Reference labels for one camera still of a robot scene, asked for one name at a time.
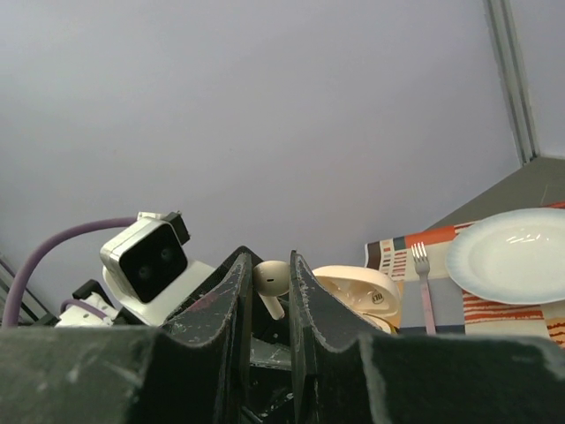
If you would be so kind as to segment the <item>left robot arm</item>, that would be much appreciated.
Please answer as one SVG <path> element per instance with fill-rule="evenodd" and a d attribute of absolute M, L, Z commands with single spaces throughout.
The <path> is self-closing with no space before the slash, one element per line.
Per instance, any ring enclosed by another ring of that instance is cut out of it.
<path fill-rule="evenodd" d="M 60 307 L 60 314 L 45 314 L 36 322 L 50 327 L 111 327 L 140 325 L 127 309 L 114 307 L 102 285 L 90 279 Z M 248 400 L 242 411 L 244 423 L 293 423 L 290 384 L 288 323 L 274 321 L 257 295 L 253 296 Z"/>

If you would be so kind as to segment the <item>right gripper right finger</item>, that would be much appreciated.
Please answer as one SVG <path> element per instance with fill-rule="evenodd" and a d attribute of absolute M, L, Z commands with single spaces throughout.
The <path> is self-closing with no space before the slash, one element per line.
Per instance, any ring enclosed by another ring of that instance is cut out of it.
<path fill-rule="evenodd" d="M 561 423 L 564 351 L 537 337 L 384 333 L 290 256 L 298 423 Z"/>

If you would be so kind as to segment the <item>pinkish earbud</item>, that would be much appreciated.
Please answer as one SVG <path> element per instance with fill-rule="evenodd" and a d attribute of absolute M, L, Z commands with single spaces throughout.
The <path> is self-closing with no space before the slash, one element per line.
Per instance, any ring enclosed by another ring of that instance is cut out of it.
<path fill-rule="evenodd" d="M 285 316 L 278 298 L 289 292 L 290 265 L 285 261 L 264 261 L 254 267 L 253 285 L 273 320 Z"/>

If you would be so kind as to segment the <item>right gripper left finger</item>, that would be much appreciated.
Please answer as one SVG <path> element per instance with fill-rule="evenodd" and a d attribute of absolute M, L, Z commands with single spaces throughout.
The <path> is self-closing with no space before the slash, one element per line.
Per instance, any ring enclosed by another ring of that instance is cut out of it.
<path fill-rule="evenodd" d="M 161 327 L 1 334 L 4 423 L 238 423 L 247 395 L 252 257 Z"/>

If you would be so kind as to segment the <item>beige earbuds charging case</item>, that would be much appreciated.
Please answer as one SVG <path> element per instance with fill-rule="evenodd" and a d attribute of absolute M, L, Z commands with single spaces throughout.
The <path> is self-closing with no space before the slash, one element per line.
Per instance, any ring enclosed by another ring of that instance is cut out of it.
<path fill-rule="evenodd" d="M 400 310 L 397 284 L 375 269 L 329 265 L 313 270 L 321 286 L 359 317 L 377 329 L 396 334 L 390 318 Z"/>

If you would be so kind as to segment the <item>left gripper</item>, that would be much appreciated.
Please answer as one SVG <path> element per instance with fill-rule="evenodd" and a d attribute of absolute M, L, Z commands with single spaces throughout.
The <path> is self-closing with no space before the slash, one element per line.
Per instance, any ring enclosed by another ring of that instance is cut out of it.
<path fill-rule="evenodd" d="M 252 302 L 252 333 L 243 423 L 292 423 L 289 323 L 275 321 L 259 299 Z"/>

